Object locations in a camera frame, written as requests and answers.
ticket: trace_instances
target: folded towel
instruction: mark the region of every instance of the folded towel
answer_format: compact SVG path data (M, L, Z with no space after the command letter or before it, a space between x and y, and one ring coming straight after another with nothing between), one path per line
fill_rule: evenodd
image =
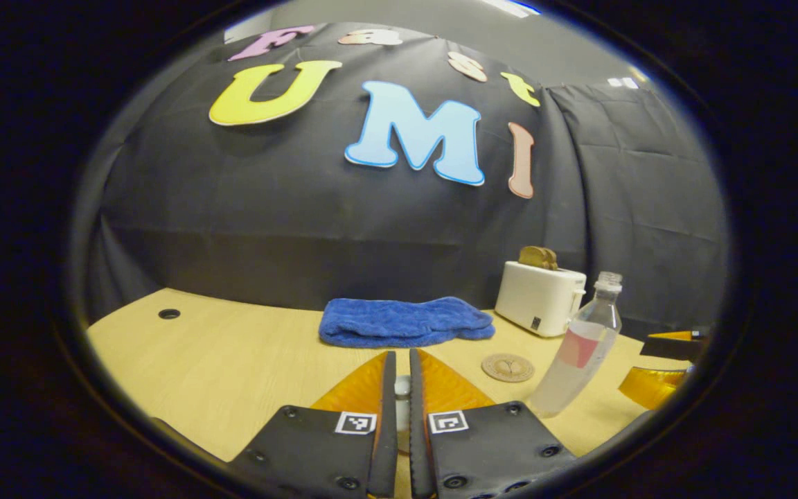
M452 338L491 338L491 319L456 297L420 304L337 298L326 306L319 337L338 347L427 347Z

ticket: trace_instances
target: blue letter m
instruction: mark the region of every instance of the blue letter m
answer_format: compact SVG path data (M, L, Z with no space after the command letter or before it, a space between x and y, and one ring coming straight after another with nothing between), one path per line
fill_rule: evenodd
M390 131L396 129L405 157L414 170L424 168L441 141L443 156L433 163L440 177L470 186L485 183L485 175L476 162L479 111L447 100L427 118L411 92L402 85L365 82L362 88L371 95L371 103L361 138L344 153L349 161L381 168L396 164L399 155L390 149Z

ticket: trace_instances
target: water bottle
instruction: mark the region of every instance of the water bottle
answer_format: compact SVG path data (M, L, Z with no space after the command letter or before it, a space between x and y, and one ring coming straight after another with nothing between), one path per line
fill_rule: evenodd
M583 391L621 331L615 300L621 275L599 272L596 296L571 317L550 369L535 388L529 407L539 417L554 417Z

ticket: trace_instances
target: table surface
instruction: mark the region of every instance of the table surface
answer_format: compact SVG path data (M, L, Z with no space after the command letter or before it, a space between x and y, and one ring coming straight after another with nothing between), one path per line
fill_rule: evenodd
M159 311L180 310L177 319ZM534 391L562 337L541 338L495 315L488 340L455 339L424 350L465 376L497 403ZM407 349L332 347L319 339L322 312L257 306L164 290L128 304L89 328L89 341L114 381L150 417L159 417L206 451L231 461L282 405L308 407L364 361L396 351L397 375L409 373ZM643 357L642 343L619 335L576 400L544 425L583 455L620 432L645 408L617 387L633 366L685 369L687 361ZM535 376L505 383L481 361L515 353ZM400 455L396 497L409 497L408 460Z

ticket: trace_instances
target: black backdrop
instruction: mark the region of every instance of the black backdrop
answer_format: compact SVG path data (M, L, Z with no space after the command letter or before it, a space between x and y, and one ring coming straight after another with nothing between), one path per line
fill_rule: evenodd
M361 28L393 29L403 43L337 44ZM164 286L315 310L336 297L457 296L491 308L504 261L532 244L588 272L590 284L601 270L624 274L625 334L716 318L727 249L718 181L682 115L656 95L608 85L544 89L454 42L364 23L318 25L269 53L228 61L254 39L191 48L126 105L92 155L77 218L91 231L92 320ZM453 69L449 51L482 63L488 82ZM291 85L304 60L343 66L300 110L252 125L209 121L238 71L285 65L254 92L265 100ZM516 97L501 72L534 86L541 106ZM346 161L368 80L405 86L426 114L449 99L478 110L485 184L440 179L432 164L441 146L420 171L402 154L392 168ZM529 200L507 187L508 122L535 139ZM396 135L391 146L402 151Z

